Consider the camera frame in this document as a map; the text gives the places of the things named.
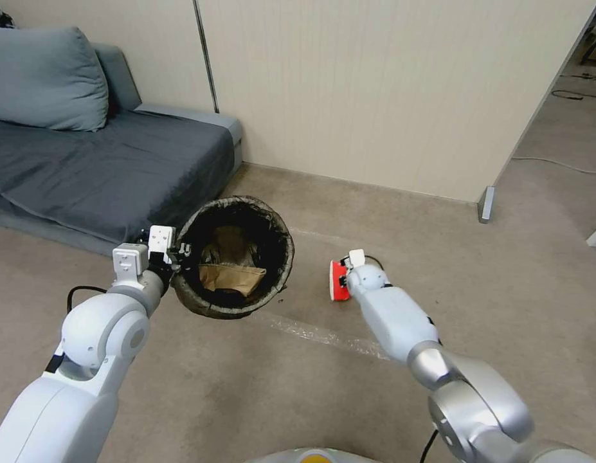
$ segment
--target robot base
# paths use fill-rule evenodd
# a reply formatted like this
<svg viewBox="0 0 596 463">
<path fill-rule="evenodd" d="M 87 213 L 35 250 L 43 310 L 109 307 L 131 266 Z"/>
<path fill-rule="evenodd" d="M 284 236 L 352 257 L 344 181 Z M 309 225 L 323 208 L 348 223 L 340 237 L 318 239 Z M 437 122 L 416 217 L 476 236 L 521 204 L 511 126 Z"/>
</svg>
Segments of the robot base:
<svg viewBox="0 0 596 463">
<path fill-rule="evenodd" d="M 273 453 L 266 457 L 248 460 L 246 463 L 377 463 L 375 460 L 360 457 L 335 449 L 300 448 Z"/>
</svg>

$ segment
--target beige wall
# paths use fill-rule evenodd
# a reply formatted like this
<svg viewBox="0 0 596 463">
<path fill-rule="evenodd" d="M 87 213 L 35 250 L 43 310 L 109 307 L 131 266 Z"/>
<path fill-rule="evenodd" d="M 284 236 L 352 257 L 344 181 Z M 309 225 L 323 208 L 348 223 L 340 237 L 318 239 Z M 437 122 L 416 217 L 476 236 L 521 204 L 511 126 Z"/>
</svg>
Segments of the beige wall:
<svg viewBox="0 0 596 463">
<path fill-rule="evenodd" d="M 200 0 L 255 163 L 475 201 L 596 0 Z"/>
<path fill-rule="evenodd" d="M 118 45 L 146 103 L 212 110 L 192 0 L 1 0 L 20 27 L 78 26 Z"/>
</svg>

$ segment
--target tape on floor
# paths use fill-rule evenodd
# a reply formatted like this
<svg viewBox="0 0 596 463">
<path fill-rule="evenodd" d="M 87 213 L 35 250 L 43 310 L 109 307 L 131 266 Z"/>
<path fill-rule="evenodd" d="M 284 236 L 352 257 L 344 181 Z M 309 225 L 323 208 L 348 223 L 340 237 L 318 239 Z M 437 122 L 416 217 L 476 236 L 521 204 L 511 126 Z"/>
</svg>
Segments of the tape on floor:
<svg viewBox="0 0 596 463">
<path fill-rule="evenodd" d="M 301 230 L 301 229 L 295 228 L 295 227 L 287 227 L 287 229 L 291 233 L 299 233 L 301 235 L 312 236 L 312 237 L 316 237 L 316 238 L 324 239 L 324 240 L 330 240 L 330 241 L 338 241 L 338 240 L 349 241 L 347 238 L 343 238 L 343 237 L 336 236 L 336 235 L 326 235 L 325 233 L 318 233 L 317 231 Z"/>
<path fill-rule="evenodd" d="M 390 360 L 390 357 L 386 355 L 378 343 L 355 338 L 338 331 L 297 322 L 296 320 L 264 311 L 254 312 L 248 316 L 248 320 L 309 341 L 331 345 L 362 355 L 373 356 L 380 360 Z"/>
</svg>

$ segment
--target gray cushion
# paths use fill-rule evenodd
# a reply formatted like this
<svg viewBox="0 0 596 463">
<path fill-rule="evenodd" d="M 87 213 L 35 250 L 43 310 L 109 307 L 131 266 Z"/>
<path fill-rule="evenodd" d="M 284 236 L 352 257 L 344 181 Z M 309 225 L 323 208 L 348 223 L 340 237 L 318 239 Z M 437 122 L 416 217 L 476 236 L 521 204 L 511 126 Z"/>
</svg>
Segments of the gray cushion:
<svg viewBox="0 0 596 463">
<path fill-rule="evenodd" d="M 141 98 L 124 54 L 114 45 L 92 43 L 92 47 L 107 78 L 109 107 L 115 104 L 117 109 L 132 111 L 141 104 Z"/>
<path fill-rule="evenodd" d="M 105 75 L 78 28 L 0 29 L 0 120 L 96 131 L 108 108 Z"/>
</svg>

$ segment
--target paper bag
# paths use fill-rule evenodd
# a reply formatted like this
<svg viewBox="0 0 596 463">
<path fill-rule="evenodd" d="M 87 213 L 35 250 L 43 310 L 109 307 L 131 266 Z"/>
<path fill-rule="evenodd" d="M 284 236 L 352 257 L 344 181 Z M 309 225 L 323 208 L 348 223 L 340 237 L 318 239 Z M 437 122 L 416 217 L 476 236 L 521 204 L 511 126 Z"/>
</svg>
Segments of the paper bag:
<svg viewBox="0 0 596 463">
<path fill-rule="evenodd" d="M 199 280 L 204 288 L 234 289 L 247 297 L 259 285 L 266 269 L 231 264 L 200 264 Z"/>
</svg>

